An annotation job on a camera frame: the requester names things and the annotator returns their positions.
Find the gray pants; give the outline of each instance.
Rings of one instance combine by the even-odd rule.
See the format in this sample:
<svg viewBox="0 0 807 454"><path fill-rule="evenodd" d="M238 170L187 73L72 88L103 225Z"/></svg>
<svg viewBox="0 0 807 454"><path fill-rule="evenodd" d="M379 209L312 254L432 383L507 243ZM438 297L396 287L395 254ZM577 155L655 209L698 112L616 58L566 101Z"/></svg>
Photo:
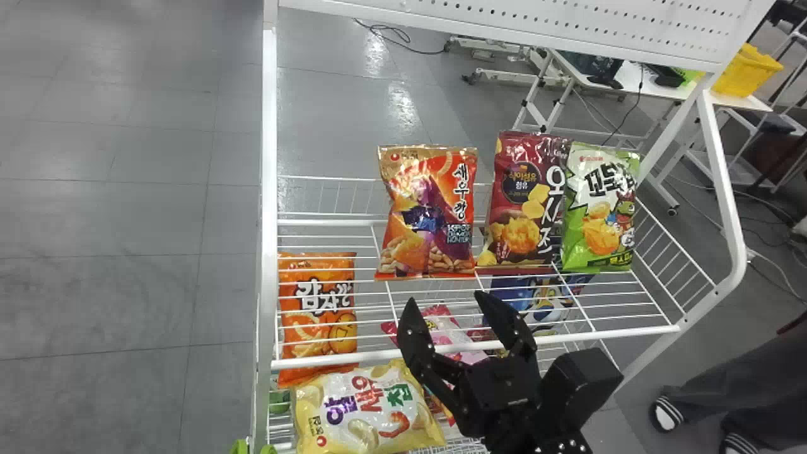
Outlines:
<svg viewBox="0 0 807 454"><path fill-rule="evenodd" d="M729 412L724 427L761 448L807 444L807 322L663 394L687 422Z"/></svg>

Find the yellow container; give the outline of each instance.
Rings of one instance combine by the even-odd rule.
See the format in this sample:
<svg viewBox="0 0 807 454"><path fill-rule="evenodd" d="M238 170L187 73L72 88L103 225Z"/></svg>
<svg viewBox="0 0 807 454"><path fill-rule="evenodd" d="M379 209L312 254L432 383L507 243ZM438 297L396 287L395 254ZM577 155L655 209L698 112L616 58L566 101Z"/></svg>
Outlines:
<svg viewBox="0 0 807 454"><path fill-rule="evenodd" d="M783 68L770 55L763 55L756 47L745 43L714 83L712 90L745 98Z"/></svg>

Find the gray tile floor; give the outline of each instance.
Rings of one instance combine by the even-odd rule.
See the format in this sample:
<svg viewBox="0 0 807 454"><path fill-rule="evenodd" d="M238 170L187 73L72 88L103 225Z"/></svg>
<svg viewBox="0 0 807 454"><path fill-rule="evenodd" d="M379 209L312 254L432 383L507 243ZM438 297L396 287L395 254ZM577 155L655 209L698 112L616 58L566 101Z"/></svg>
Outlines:
<svg viewBox="0 0 807 454"><path fill-rule="evenodd" d="M0 452L218 454L247 433L260 10L259 0L0 0ZM478 146L479 177L490 178L495 136L525 88L459 76L522 66L417 55L346 18L281 10L280 24L281 174L375 176L376 145L442 142ZM409 31L417 48L445 42ZM539 106L557 96L541 94ZM632 105L590 100L611 121ZM560 124L593 122L575 98ZM649 124L637 111L625 129ZM680 190L714 210L697 189ZM652 191L645 201L663 208ZM721 237L696 213L684 206L667 226L725 273ZM769 241L782 234L753 228ZM798 280L788 251L748 241ZM798 310L749 271L592 418L584 431L596 452L713 449L714 424L660 437L646 403Z"/></svg>

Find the black and white slipper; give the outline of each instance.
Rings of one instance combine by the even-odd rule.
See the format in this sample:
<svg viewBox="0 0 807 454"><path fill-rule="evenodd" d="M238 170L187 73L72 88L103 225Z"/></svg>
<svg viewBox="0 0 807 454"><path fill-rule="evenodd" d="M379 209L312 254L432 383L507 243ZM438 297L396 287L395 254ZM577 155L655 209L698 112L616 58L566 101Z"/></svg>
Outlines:
<svg viewBox="0 0 807 454"><path fill-rule="evenodd" d="M720 443L720 454L759 454L759 449L737 432L726 434Z"/></svg>
<svg viewBox="0 0 807 454"><path fill-rule="evenodd" d="M667 396L661 396L650 406L650 422L655 430L668 433L684 423L684 416Z"/></svg>

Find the shrimp illustration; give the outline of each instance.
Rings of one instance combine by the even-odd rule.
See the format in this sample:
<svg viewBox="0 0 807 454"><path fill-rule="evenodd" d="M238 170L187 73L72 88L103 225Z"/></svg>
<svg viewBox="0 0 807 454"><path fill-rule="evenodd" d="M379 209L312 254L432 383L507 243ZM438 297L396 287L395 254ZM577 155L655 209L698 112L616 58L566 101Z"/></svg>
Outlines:
<svg viewBox="0 0 807 454"><path fill-rule="evenodd" d="M385 438L395 438L396 436L403 434L409 428L409 418L406 417L406 414L403 414L400 411L393 411L390 414L390 422L397 422L398 428L392 432L378 431L379 435Z"/></svg>

